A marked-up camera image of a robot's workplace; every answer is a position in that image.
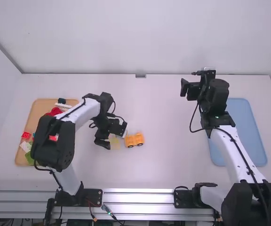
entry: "black cable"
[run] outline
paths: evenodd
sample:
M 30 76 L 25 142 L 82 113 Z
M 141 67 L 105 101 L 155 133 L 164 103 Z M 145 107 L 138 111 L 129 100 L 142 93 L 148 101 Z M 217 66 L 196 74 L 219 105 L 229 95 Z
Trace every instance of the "black cable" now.
M 125 120 L 121 117 L 121 116 L 117 116 L 117 115 L 115 115 L 115 118 L 119 118 L 119 119 L 122 119 L 124 122 L 125 122 Z
M 6 222 L 5 222 L 4 224 L 2 224 L 1 226 L 5 226 L 5 225 L 8 226 L 12 220 L 14 220 L 14 219 L 10 219 L 9 221 L 6 221 Z
M 59 218 L 58 218 L 58 219 L 60 219 L 61 216 L 62 216 L 62 206 L 60 207 L 60 215 L 59 215 Z
M 233 142 L 234 145 L 236 146 L 236 148 L 237 148 L 239 154 L 241 155 L 241 157 L 242 157 L 242 159 L 243 159 L 245 165 L 247 166 L 247 169 L 248 169 L 249 174 L 250 174 L 251 177 L 253 178 L 253 181 L 254 181 L 254 183 L 255 183 L 255 185 L 256 185 L 256 188 L 257 188 L 257 190 L 258 190 L 258 193 L 259 193 L 259 196 L 260 196 L 260 199 L 261 199 L 261 203 L 262 203 L 262 205 L 263 205 L 263 207 L 264 207 L 264 211 L 265 211 L 265 215 L 266 215 L 266 219 L 267 219 L 267 224 L 268 224 L 268 226 L 270 226 L 270 225 L 271 225 L 271 222 L 270 222 L 269 212 L 268 212 L 268 208 L 267 208 L 267 205 L 266 205 L 264 196 L 263 196 L 263 194 L 262 194 L 262 192 L 261 192 L 261 189 L 260 189 L 260 187 L 259 187 L 259 185 L 258 185 L 258 182 L 257 182 L 257 180 L 256 180 L 256 178 L 255 178 L 254 172 L 251 170 L 251 168 L 250 168 L 250 166 L 249 166 L 247 160 L 245 159 L 245 157 L 244 157 L 242 151 L 240 150 L 240 148 L 239 148 L 237 142 L 235 141 L 235 139 L 233 138 L 233 136 L 232 136 L 230 133 L 228 133 L 227 131 L 225 131 L 225 130 L 223 130 L 223 129 L 221 129 L 221 128 L 218 128 L 218 127 L 210 127 L 210 128 L 206 128 L 206 129 L 198 129 L 198 130 L 195 130 L 195 131 L 192 131 L 192 130 L 191 130 L 192 120 L 193 120 L 193 117 L 194 117 L 194 115 L 195 115 L 195 112 L 196 112 L 196 109 L 197 109 L 198 105 L 199 105 L 199 104 L 196 105 L 196 108 L 195 108 L 195 110 L 194 110 L 193 116 L 192 116 L 191 121 L 190 121 L 190 132 L 191 132 L 191 133 L 196 133 L 196 132 L 199 132 L 199 131 L 202 131 L 202 130 L 206 130 L 206 129 L 216 129 L 216 130 L 219 130 L 219 131 L 225 133 L 226 135 L 228 135 L 228 136 L 230 137 L 231 142 Z
M 55 175 L 55 173 L 54 173 L 53 170 L 51 170 L 51 169 L 41 169 L 41 168 L 38 168 L 38 166 L 36 165 L 36 161 L 35 161 L 35 160 L 34 160 L 34 167 L 35 167 L 35 169 L 37 169 L 37 170 L 39 170 L 39 171 L 48 171 L 48 172 L 54 177 L 54 179 L 55 179 L 56 183 L 58 184 L 59 188 L 60 188 L 61 190 L 64 189 L 64 188 L 62 187 L 62 185 L 60 184 L 59 180 L 57 179 L 57 177 L 56 177 L 56 175 Z
M 192 131 L 192 129 L 191 129 L 192 121 L 193 121 L 193 118 L 194 118 L 194 115 L 195 115 L 195 113 L 196 113 L 196 110 L 197 110 L 198 105 L 199 105 L 199 104 L 196 105 L 195 110 L 194 110 L 193 115 L 192 115 L 192 118 L 191 118 L 191 121 L 190 121 L 189 129 L 190 129 L 190 132 L 191 132 L 191 133 L 196 133 L 196 132 L 199 132 L 199 131 L 204 130 L 203 128 L 198 129 L 198 130 L 195 130 L 195 131 Z
M 122 224 L 114 215 L 112 216 L 112 219 L 114 219 L 115 221 L 117 221 L 120 225 L 124 226 L 124 224 Z
M 88 126 L 89 128 L 95 128 L 95 127 L 97 127 L 96 125 L 95 125 L 95 123 L 94 122 L 92 122 L 91 124 L 89 124 L 89 126 Z
M 116 110 L 116 102 L 113 101 L 113 110 L 112 110 L 112 114 L 115 112 L 115 110 Z

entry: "white table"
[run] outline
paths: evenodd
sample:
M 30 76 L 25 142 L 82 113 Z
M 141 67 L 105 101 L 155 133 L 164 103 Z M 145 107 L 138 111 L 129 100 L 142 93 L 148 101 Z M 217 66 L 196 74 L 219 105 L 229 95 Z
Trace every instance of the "white table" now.
M 14 164 L 31 105 L 37 98 L 80 98 L 87 93 L 100 95 L 102 91 L 112 94 L 117 105 L 115 113 L 128 122 L 130 132 L 140 131 L 144 134 L 145 144 L 142 147 L 126 149 L 121 143 L 120 150 L 108 151 L 94 144 L 96 129 L 89 129 L 86 124 L 76 133 L 75 156 L 72 162 L 85 187 L 109 191 L 114 191 L 113 188 L 127 189 L 116 190 L 119 192 L 134 191 L 135 188 L 157 189 L 145 190 L 156 194 L 169 194 L 176 186 L 192 187 L 196 182 L 215 182 L 228 187 L 226 181 L 229 181 L 229 178 L 225 168 L 211 162 L 206 134 L 189 132 L 189 122 L 196 102 L 179 97 L 181 78 L 199 81 L 199 77 L 192 75 L 148 74 L 146 79 L 137 79 L 133 74 L 24 76 L 17 84 L 17 92 L 0 133 L 0 190 L 4 190 L 4 193 L 34 191 L 33 199 L 39 201 L 45 200 L 43 196 L 38 198 L 42 194 L 53 197 L 57 185 L 48 173 L 38 172 L 33 167 L 17 167 Z M 250 102 L 268 158 L 267 165 L 259 167 L 259 170 L 271 182 L 269 76 L 221 75 L 217 78 L 230 83 L 229 97 L 242 97 Z M 200 128 L 198 114 L 194 117 L 192 127 Z M 17 200 L 9 198 L 8 193 L 3 197 L 0 194 L 0 199 Z M 28 207 L 20 208 L 24 212 Z M 29 211 L 38 211 L 42 216 L 45 203 Z

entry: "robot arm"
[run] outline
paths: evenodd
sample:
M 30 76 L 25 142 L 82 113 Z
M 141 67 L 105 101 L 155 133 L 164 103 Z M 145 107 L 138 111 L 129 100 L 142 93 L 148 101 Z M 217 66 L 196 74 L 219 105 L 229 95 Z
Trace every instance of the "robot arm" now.
M 75 132 L 87 121 L 93 120 L 97 132 L 94 143 L 110 149 L 109 134 L 124 136 L 127 123 L 120 124 L 116 115 L 108 113 L 114 102 L 109 93 L 101 95 L 87 94 L 80 102 L 68 111 L 55 117 L 42 116 L 39 120 L 36 136 L 31 148 L 31 157 L 53 174 L 60 190 L 71 196 L 83 189 L 83 184 L 77 179 L 71 162 L 74 157 Z M 57 135 L 57 141 L 49 139 Z
M 229 84 L 216 79 L 214 69 L 193 74 L 201 76 L 200 82 L 182 79 L 180 96 L 187 94 L 187 100 L 197 100 L 201 130 L 218 146 L 233 183 L 229 192 L 214 183 L 197 183 L 192 189 L 195 204 L 217 210 L 227 226 L 271 225 L 271 183 L 251 161 L 233 119 L 225 111 Z

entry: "connector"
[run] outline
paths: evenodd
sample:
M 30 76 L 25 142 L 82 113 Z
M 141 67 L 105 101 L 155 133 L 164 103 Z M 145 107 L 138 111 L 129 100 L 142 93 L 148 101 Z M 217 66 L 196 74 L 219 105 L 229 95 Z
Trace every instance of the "connector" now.
M 97 221 L 97 218 L 96 218 L 92 213 L 91 213 L 90 215 L 91 215 L 93 221 L 96 222 L 96 221 Z

